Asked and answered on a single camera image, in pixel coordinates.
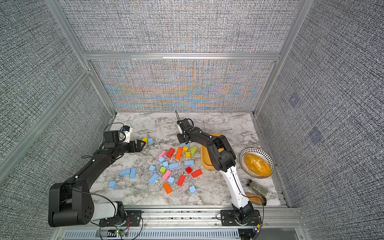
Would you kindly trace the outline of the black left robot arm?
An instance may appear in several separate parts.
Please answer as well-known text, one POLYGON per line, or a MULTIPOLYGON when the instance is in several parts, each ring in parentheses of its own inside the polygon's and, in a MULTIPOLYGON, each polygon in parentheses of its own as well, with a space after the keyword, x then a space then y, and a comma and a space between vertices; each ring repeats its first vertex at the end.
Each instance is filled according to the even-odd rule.
POLYGON ((99 220, 102 227, 123 223, 127 219, 123 203, 109 199, 95 204, 90 188, 101 173, 127 153, 139 153, 146 141, 129 139, 127 127, 104 132, 103 142, 90 161, 63 183, 56 183, 49 191, 51 227, 86 225, 99 220))

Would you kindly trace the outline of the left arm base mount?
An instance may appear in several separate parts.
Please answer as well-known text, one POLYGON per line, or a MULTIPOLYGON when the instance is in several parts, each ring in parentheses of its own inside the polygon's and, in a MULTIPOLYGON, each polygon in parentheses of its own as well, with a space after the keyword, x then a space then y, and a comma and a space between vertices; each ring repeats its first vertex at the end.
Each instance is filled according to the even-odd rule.
POLYGON ((101 227, 139 227, 142 218, 142 211, 129 210, 121 217, 101 219, 98 223, 101 227))

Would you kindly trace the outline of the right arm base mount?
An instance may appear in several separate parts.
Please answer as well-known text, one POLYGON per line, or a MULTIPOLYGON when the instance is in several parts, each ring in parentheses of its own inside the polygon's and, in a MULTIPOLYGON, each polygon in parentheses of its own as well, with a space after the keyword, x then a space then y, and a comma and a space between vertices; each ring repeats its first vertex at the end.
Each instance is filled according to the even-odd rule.
POLYGON ((225 227, 262 225, 262 217, 258 210, 254 210, 252 214, 245 216, 235 213, 234 210, 221 210, 220 220, 225 227))

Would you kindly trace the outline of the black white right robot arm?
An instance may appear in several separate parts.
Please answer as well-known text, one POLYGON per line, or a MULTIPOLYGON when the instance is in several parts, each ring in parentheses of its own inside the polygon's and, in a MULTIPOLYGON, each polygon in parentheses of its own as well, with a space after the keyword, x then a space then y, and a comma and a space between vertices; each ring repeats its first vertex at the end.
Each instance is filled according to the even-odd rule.
POLYGON ((193 126, 189 119, 177 120, 180 131, 177 134, 180 143, 193 142, 205 147, 211 164, 225 179, 232 198, 234 218, 245 225, 254 213, 254 207, 246 196, 240 183, 236 168, 236 155, 224 135, 212 136, 193 126))

